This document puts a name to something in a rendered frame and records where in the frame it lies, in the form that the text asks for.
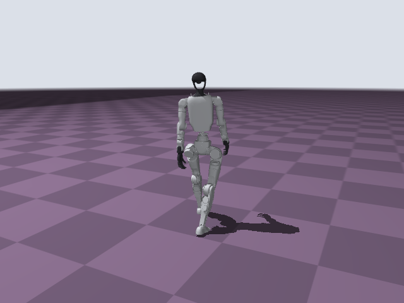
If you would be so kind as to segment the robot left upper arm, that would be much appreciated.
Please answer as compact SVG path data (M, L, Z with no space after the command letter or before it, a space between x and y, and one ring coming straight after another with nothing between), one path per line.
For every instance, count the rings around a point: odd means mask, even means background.
M187 124L185 123L187 99L188 98L181 99L178 104L179 130L185 130L187 128Z

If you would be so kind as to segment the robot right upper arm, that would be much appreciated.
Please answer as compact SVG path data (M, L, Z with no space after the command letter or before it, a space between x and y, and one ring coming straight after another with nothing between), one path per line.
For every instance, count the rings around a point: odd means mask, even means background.
M224 126L224 111L223 111L223 102L221 97L219 96L211 96L213 105L215 105L215 110L217 114L217 126Z

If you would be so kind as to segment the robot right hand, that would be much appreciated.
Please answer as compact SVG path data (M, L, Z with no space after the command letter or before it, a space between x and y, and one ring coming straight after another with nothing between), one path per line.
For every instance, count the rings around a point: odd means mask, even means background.
M225 145L225 149L223 149L223 150L225 150L223 152L223 155L227 155L228 149L229 149L229 142L227 143L227 141L223 141L223 144Z

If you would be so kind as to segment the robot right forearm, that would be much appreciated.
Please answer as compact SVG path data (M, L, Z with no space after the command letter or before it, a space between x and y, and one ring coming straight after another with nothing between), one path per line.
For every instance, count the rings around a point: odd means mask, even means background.
M221 138L222 138L222 143L223 143L223 141L227 141L227 143L228 143L229 142L229 137L228 137L228 134L227 134L227 125L226 125L225 118L224 118L224 126L220 126L219 131L220 131L220 135L221 135Z

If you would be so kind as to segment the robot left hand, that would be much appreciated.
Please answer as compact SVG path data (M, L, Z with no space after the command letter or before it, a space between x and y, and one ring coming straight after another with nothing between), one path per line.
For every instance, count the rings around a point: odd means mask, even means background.
M185 169L186 167L183 166L183 163L182 163L182 161L183 161L184 163L186 163L186 162L184 161L184 159L183 159L183 156L182 156L182 154L184 153L184 151L181 151L181 147L180 147L180 146L177 147L177 153L178 153L178 155L177 155L178 166L179 166L180 168L182 168L182 169Z

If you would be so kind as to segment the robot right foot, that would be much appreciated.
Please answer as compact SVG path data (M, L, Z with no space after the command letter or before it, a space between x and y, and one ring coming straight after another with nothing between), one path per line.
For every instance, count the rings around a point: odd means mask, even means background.
M205 228L202 228L202 225L201 225L200 227L198 227L198 228L196 229L196 234L197 234L197 235L203 235L204 233L208 232L209 230L210 230L209 227L206 227L206 226L205 226Z

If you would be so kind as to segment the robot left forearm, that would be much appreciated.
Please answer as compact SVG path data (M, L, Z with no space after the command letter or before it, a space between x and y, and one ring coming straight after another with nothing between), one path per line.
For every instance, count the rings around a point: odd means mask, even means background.
M177 147L181 147L181 151L184 151L184 131L179 130L179 122L177 123ZM177 149L177 148L176 148Z

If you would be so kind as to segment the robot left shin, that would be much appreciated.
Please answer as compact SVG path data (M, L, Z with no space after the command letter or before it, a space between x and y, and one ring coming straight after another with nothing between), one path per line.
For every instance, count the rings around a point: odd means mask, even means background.
M193 175L191 176L191 182L193 184L193 193L194 193L194 195L196 197L196 201L197 201L198 208L199 208L199 206L201 206L202 192L203 192L202 183L201 184L194 184L193 183Z

